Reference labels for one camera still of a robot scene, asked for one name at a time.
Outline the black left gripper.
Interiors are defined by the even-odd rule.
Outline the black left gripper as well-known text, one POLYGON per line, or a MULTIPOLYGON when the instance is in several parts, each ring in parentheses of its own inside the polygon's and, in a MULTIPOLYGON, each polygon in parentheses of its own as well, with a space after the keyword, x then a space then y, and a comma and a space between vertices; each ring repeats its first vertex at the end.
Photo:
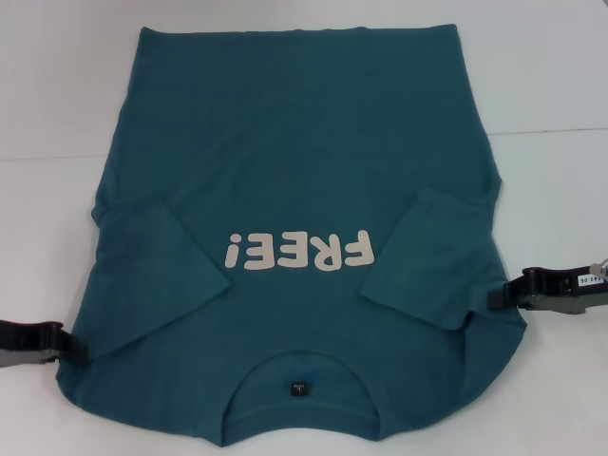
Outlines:
POLYGON ((59 322, 25 324, 0 320, 0 368, 55 361, 83 365, 89 361, 88 346, 65 332, 59 322))

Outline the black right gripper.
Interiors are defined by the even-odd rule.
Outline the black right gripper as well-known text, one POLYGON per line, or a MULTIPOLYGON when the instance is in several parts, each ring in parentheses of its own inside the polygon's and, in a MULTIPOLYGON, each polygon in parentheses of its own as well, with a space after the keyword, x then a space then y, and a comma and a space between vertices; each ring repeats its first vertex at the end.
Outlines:
POLYGON ((524 280, 511 280, 487 293, 490 311, 521 309, 559 314, 585 314, 608 306, 608 278, 587 266, 568 270, 528 268, 524 280))

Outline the teal t-shirt with FREE print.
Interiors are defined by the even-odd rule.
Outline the teal t-shirt with FREE print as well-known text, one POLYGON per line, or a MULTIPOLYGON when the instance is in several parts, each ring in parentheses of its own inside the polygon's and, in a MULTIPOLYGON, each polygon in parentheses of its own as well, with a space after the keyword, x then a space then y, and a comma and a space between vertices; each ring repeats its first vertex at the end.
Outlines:
POLYGON ((501 178, 453 25, 141 32, 58 385, 228 446, 373 441, 476 400, 522 341, 492 312, 501 178))

